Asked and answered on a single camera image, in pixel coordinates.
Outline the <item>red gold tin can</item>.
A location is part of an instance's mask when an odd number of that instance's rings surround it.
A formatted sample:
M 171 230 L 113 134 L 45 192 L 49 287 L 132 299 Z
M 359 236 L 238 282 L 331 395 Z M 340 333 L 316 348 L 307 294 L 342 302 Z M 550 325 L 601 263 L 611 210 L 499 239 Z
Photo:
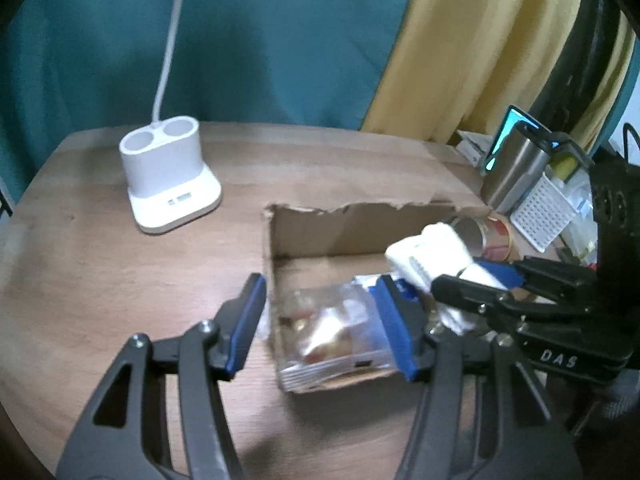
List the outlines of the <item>red gold tin can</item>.
M 487 212 L 460 211 L 448 220 L 473 258 L 505 262 L 513 248 L 508 224 Z

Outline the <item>white towel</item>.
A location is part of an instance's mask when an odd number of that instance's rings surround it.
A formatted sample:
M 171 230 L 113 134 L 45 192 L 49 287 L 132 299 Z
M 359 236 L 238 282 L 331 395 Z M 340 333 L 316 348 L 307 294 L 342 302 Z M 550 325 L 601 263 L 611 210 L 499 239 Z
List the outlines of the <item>white towel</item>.
M 435 278 L 454 278 L 506 290 L 498 278 L 476 263 L 457 232 L 447 223 L 428 224 L 420 234 L 388 246 L 390 270 L 419 292 L 431 295 Z

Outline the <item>clear snack bag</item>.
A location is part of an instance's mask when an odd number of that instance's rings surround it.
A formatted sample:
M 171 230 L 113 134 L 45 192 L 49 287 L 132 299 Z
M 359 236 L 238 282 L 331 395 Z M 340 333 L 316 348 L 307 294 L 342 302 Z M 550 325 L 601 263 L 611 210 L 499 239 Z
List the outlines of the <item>clear snack bag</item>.
M 295 289 L 270 307 L 280 388 L 310 393 L 396 372 L 375 300 L 352 281 Z

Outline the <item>blue white packet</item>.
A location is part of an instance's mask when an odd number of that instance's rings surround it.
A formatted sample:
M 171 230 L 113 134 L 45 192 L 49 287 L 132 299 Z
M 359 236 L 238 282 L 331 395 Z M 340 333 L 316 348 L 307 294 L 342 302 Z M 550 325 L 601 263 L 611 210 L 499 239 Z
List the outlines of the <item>blue white packet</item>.
M 401 278 L 397 273 L 391 273 L 392 278 L 398 292 L 405 300 L 412 301 L 415 304 L 422 304 L 420 294 L 416 288 Z M 355 275 L 352 279 L 352 284 L 361 286 L 371 297 L 378 298 L 376 292 L 376 283 L 380 278 L 380 274 L 361 274 Z

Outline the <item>clear plastic bag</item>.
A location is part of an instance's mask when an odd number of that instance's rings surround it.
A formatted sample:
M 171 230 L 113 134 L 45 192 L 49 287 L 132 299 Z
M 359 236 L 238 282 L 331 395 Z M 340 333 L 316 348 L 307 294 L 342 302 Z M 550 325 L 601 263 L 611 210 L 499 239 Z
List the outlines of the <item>clear plastic bag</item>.
M 593 220 L 591 185 L 587 171 L 578 168 L 566 181 L 554 177 L 552 182 L 576 210 L 574 218 L 562 231 L 561 238 L 574 257 L 591 266 L 597 262 L 598 227 Z

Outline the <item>white perforated plastic basket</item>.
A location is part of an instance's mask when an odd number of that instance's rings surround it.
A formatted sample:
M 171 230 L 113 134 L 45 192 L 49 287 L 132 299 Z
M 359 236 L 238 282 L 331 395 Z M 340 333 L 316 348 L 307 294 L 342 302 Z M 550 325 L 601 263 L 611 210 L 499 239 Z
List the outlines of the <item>white perforated plastic basket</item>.
M 575 218 L 577 209 L 543 174 L 510 214 L 512 226 L 537 252 L 545 252 Z

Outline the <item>yellow green sponge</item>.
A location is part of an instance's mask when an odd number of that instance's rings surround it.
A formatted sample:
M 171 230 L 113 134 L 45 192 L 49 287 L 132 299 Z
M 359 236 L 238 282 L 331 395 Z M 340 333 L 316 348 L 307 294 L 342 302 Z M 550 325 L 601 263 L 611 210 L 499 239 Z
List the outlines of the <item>yellow green sponge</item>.
M 579 168 L 579 162 L 573 156 L 563 155 L 553 159 L 550 167 L 553 177 L 566 182 Z

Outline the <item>steel travel mug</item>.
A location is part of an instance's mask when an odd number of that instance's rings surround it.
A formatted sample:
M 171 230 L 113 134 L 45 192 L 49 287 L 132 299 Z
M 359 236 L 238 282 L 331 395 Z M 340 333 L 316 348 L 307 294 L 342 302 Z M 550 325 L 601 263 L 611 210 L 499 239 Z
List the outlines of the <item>steel travel mug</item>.
M 507 214 L 539 179 L 552 148 L 552 132 L 546 127 L 517 122 L 492 159 L 480 198 L 497 214 Z

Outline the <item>smartphone with lit screen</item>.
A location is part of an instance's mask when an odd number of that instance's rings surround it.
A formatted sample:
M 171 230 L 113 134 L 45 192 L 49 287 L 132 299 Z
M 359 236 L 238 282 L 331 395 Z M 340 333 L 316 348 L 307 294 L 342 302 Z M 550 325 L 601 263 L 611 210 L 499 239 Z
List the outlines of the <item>smartphone with lit screen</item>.
M 511 104 L 480 165 L 480 174 L 489 176 L 495 166 L 498 166 L 499 177 L 510 176 L 520 169 L 540 174 L 553 150 L 565 137 L 564 132 L 550 130 L 534 116 Z

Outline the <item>brown cardboard box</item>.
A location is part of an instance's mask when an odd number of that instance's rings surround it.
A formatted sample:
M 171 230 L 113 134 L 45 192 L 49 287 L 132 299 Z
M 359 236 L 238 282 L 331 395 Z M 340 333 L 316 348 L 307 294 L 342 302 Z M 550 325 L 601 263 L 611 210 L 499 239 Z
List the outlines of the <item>brown cardboard box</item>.
M 334 209 L 267 206 L 268 340 L 280 389 L 331 390 L 394 374 L 368 295 L 378 277 L 393 270 L 387 247 L 431 223 L 487 214 L 485 207 L 441 200 Z

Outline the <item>white desk lamp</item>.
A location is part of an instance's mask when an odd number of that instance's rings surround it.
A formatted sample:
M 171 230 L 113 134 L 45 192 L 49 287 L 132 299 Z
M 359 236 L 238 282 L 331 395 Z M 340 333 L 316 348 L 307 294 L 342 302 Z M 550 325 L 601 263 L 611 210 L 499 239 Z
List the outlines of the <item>white desk lamp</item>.
M 183 0 L 174 0 L 165 53 L 149 125 L 119 142 L 134 222 L 145 234 L 160 235 L 201 218 L 222 202 L 222 185 L 206 164 L 197 119 L 161 118 L 178 36 Z

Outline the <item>yellow curtain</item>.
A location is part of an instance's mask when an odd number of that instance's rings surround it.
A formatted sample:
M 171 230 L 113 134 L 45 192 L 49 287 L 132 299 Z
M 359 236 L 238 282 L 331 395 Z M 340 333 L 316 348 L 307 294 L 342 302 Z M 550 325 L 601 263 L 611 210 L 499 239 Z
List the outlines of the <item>yellow curtain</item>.
M 409 0 L 362 130 L 448 143 L 491 133 L 558 67 L 582 0 Z

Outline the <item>teal curtain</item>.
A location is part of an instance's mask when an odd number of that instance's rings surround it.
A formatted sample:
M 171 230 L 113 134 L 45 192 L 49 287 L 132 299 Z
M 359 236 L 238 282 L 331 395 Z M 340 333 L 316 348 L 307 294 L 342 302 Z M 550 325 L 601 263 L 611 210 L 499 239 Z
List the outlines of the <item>teal curtain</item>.
M 162 113 L 356 130 L 409 0 L 183 0 Z M 14 200 L 66 136 L 147 124 L 172 0 L 2 6 L 1 179 Z

